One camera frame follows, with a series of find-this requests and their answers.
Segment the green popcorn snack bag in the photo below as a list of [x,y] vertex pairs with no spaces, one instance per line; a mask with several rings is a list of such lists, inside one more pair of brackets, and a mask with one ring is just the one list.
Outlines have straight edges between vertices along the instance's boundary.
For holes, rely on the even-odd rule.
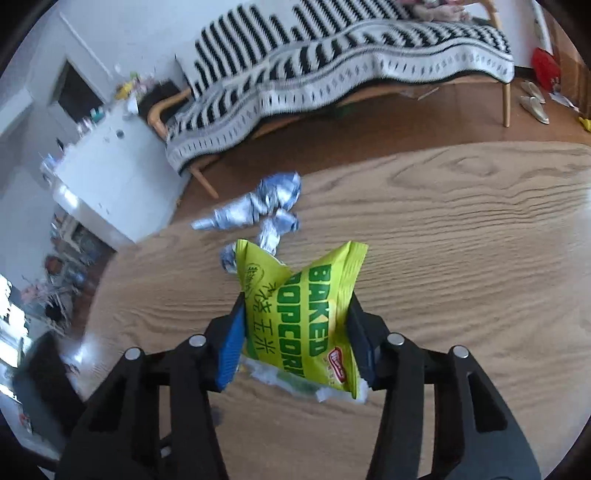
[[237,241],[245,357],[259,369],[273,367],[283,383],[318,399],[324,388],[365,399],[346,314],[367,251],[366,244],[349,241],[294,272],[256,244]]

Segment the blue foil wrapper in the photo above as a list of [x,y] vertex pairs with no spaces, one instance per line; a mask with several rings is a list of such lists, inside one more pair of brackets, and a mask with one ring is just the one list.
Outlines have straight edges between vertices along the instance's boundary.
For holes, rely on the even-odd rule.
[[301,175],[277,173],[259,182],[255,190],[191,222],[193,230],[230,230],[252,226],[277,211],[290,212],[301,195]]

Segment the white cabinet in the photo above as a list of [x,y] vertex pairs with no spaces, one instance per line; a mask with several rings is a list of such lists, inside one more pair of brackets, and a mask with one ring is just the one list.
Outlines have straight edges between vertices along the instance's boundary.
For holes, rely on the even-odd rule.
[[118,251],[166,228],[190,175],[177,174],[162,140],[118,102],[66,150],[54,169],[53,199]]

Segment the beige slippers pair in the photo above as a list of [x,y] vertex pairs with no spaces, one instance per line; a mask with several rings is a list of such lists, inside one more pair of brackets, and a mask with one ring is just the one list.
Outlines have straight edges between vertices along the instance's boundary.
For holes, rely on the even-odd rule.
[[532,81],[522,81],[521,88],[524,95],[520,97],[520,105],[538,122],[544,125],[549,125],[550,119],[544,110],[546,100],[541,93],[541,90]]

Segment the yellow toy on floor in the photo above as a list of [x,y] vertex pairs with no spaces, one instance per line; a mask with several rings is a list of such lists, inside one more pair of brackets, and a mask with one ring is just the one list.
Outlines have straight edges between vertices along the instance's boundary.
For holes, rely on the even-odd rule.
[[591,120],[590,119],[580,117],[579,122],[587,132],[591,133]]

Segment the red bag on floor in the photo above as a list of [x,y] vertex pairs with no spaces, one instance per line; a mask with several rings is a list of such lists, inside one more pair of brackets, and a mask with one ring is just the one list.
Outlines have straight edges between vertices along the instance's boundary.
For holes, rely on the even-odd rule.
[[536,48],[532,54],[531,65],[540,86],[548,92],[553,92],[561,80],[561,68],[554,56],[542,48]]

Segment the pink cartoon pillow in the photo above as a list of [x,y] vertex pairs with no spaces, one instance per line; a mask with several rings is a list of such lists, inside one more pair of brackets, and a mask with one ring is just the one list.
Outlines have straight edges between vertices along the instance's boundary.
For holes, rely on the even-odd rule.
[[401,5],[408,8],[412,15],[425,22],[469,22],[471,14],[461,1],[448,0],[406,0]]

